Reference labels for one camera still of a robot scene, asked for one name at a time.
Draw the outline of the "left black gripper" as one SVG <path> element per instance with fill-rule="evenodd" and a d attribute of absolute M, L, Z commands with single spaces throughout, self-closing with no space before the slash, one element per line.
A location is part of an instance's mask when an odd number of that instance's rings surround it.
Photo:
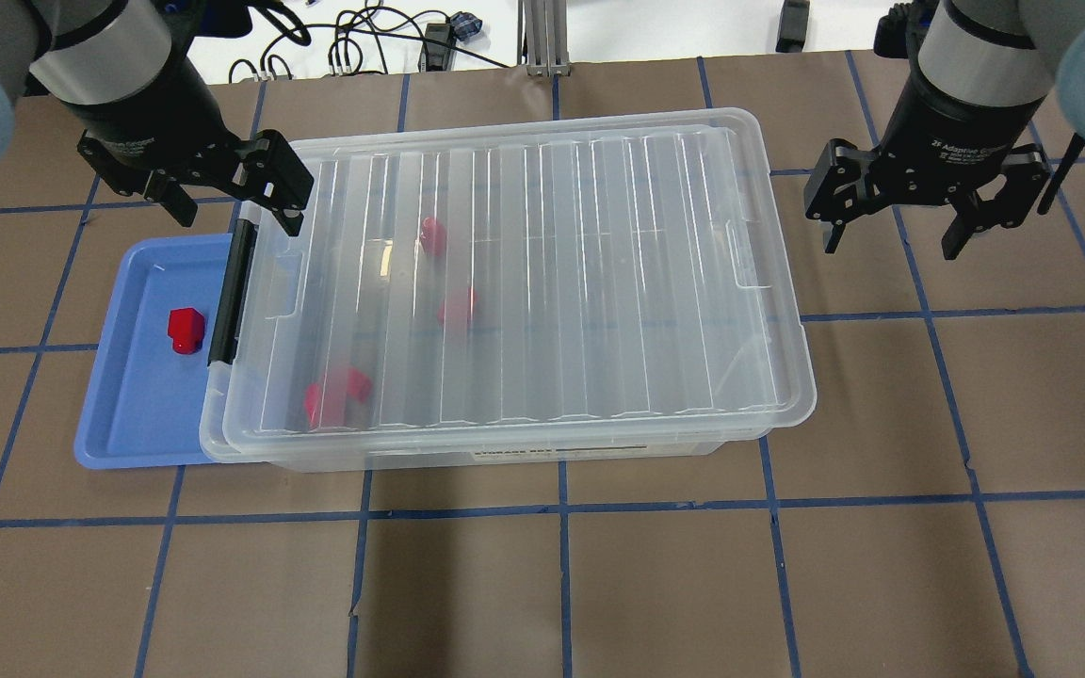
<path fill-rule="evenodd" d="M 159 205 L 192 228 L 197 203 L 186 188 L 214 188 L 264 207 L 285 235 L 299 236 L 312 172 L 276 130 L 248 140 L 234 133 L 188 63 L 164 66 L 118 102 L 78 105 L 77 116 L 85 124 L 77 150 L 113 192 Z"/>

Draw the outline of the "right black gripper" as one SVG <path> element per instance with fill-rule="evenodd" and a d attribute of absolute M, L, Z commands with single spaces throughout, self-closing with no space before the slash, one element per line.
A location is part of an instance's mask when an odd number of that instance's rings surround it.
<path fill-rule="evenodd" d="M 976 234 L 1020 227 L 1052 175 L 1038 143 L 1019 142 L 1039 105 L 973 105 L 910 73 L 878 145 L 832 138 L 810 172 L 802 204 L 828 228 L 825 253 L 853 220 L 892 205 L 952 207 L 940 239 L 947 261 Z"/>

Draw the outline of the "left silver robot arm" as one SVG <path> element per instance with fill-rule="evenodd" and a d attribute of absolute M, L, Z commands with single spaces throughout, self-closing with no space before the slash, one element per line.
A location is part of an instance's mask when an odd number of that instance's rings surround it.
<path fill-rule="evenodd" d="M 208 187 L 296 236 L 312 175 L 288 138 L 234 135 L 188 51 L 206 1 L 0 1 L 0 159 L 35 80 L 82 121 L 78 154 L 112 192 L 192 226 Z"/>

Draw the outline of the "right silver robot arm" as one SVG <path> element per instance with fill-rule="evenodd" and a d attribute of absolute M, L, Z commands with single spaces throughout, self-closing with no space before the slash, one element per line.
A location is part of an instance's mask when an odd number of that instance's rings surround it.
<path fill-rule="evenodd" d="M 832 253 L 853 220 L 888 207 L 955 212 L 940 248 L 1050 210 L 1085 150 L 1085 1 L 909 1 L 875 33 L 908 61 L 875 149 L 833 138 L 804 190 Z"/>

